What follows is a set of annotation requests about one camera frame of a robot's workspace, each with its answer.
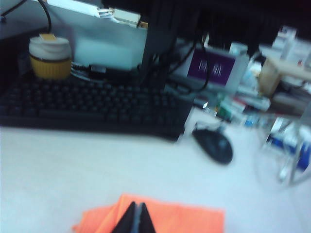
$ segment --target purple label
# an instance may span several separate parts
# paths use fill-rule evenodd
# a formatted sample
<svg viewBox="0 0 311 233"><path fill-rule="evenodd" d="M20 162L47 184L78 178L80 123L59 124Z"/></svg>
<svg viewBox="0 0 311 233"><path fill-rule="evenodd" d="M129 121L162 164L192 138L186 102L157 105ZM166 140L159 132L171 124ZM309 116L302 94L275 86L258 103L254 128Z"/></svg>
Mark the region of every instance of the purple label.
<svg viewBox="0 0 311 233"><path fill-rule="evenodd" d="M209 81L226 85L235 59L210 51L207 51L207 54L203 50L196 49L194 51L188 77L191 76L205 81L207 76L207 60L209 62L208 67L211 69Z"/></svg>

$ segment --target white lid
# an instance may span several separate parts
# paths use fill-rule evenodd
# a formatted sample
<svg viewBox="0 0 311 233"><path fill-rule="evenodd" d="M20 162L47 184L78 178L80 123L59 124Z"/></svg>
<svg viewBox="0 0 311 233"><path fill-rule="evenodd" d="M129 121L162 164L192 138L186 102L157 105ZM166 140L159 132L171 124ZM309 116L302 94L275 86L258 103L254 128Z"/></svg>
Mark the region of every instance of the white lid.
<svg viewBox="0 0 311 233"><path fill-rule="evenodd" d="M44 40L39 36L31 38L29 53L36 58L52 61L71 57L69 41L60 37L56 37L56 40Z"/></svg>

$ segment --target blue package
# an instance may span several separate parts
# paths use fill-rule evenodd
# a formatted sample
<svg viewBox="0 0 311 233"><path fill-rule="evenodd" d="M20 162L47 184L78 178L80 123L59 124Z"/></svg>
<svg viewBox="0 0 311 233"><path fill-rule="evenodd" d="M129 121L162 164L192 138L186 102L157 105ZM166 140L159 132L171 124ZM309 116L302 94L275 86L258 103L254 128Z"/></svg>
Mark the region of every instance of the blue package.
<svg viewBox="0 0 311 233"><path fill-rule="evenodd" d="M269 135L267 141L278 148L284 149L283 141L273 137L272 135ZM295 155L296 147L289 145L287 145L287 147L289 148L290 154ZM311 144L305 142L300 150L300 159L297 164L298 169L302 171L305 171L307 169L310 163L310 155L311 155Z"/></svg>
<svg viewBox="0 0 311 233"><path fill-rule="evenodd" d="M309 166L310 154L311 154L311 144L304 143L301 147L300 159L297 164L297 167L299 169L303 171L307 169L307 167Z"/></svg>

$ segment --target black cable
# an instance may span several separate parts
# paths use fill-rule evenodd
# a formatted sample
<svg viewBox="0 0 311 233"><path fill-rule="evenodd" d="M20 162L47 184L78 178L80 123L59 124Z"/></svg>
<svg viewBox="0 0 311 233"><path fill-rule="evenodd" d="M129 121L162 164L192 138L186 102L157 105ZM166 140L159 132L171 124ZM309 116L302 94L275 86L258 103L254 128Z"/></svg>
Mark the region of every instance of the black cable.
<svg viewBox="0 0 311 233"><path fill-rule="evenodd" d="M38 0L38 2L40 3L40 5L42 6L42 8L43 8L43 10L44 10L45 14L47 15L47 18L48 18L48 24L49 24L49 27L48 27L48 33L50 33L50 32L51 32L51 30L52 30L52 22L51 22L50 13L49 13L49 11L48 11L48 9L47 9L47 7L46 7L46 5L45 5L45 3L44 3L44 1L43 1L43 0Z"/></svg>
<svg viewBox="0 0 311 233"><path fill-rule="evenodd" d="M11 7L10 9L8 9L7 11L5 11L3 14L1 14L2 17L5 17L8 13L10 13L11 11L14 11L16 8L19 8L22 4L24 4L27 0L22 0L20 1L18 4L16 4L15 6Z"/></svg>
<svg viewBox="0 0 311 233"><path fill-rule="evenodd" d="M15 6L11 7L10 9L8 9L7 11L5 11L3 14L1 14L2 17L5 17L8 13L14 11L15 9L19 8L22 4L24 4L27 0L22 0L20 1L18 4L16 4ZM38 0L38 2L40 3L40 5L42 6L47 18L48 18L48 24L49 24L49 27L48 27L48 33L51 32L51 29L52 29L52 22L51 22L51 17L50 17L50 14L49 14L49 11L44 3L43 0Z"/></svg>
<svg viewBox="0 0 311 233"><path fill-rule="evenodd" d="M190 54L192 53L192 51L195 49L196 43L197 43L196 41L193 42L192 47L189 49L189 51L188 51L187 54L184 56L184 58L181 59L181 60L175 65L175 67L169 71L169 75L172 74L172 73L174 73L174 72L188 59L188 57L190 56Z"/></svg>
<svg viewBox="0 0 311 233"><path fill-rule="evenodd" d="M204 47L204 44L203 43L201 43L201 45L202 45L202 50L204 51L204 53L207 55L207 51L206 51L206 49L205 49L205 47ZM179 94L181 94L181 95L189 95L189 94L191 94L191 93L193 93L193 92L200 92L200 91L203 91L206 87L207 87L207 84L208 84L208 82L209 82L209 78L210 78L210 68L208 67L208 61L207 61L207 76L206 76L206 79L205 79L205 83L203 84L203 86L202 87L200 87L199 89L192 89L190 86L188 86L188 85L186 85L186 84L183 84L183 83L179 83L179 82L177 82L177 81L174 81L174 80L172 80L172 79L170 79L170 78L168 78L168 84L173 88L173 89L175 89ZM187 89L187 91L181 91L180 89L178 89L178 87L182 87L182 88L184 88L184 89Z"/></svg>

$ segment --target plastic container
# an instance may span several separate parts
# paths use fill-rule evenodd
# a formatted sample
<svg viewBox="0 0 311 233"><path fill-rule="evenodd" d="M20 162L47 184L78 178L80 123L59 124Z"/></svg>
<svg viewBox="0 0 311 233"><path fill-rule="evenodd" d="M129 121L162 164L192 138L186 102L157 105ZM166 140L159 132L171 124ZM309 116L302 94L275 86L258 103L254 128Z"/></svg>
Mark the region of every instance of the plastic container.
<svg viewBox="0 0 311 233"><path fill-rule="evenodd" d="M65 79L70 75L71 48L69 41L55 37L45 40L33 37L29 43L29 53L34 73L42 79Z"/></svg>

